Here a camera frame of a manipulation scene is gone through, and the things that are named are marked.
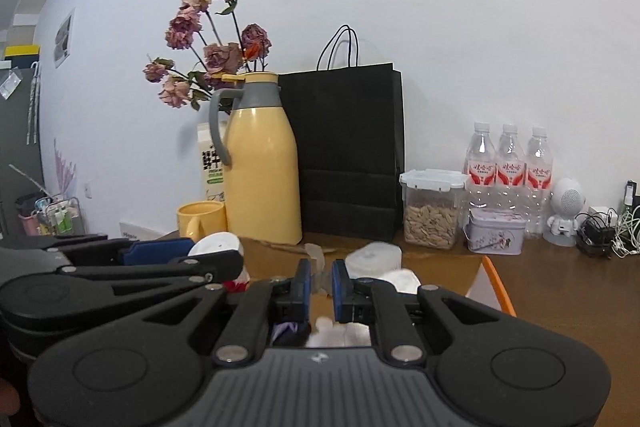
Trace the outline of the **person's left hand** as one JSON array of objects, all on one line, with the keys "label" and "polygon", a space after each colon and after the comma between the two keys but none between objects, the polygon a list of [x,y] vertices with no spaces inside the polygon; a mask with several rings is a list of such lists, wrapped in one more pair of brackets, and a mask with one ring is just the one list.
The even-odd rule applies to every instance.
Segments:
[{"label": "person's left hand", "polygon": [[0,416],[7,418],[20,410],[21,402],[15,388],[4,379],[0,379]]}]

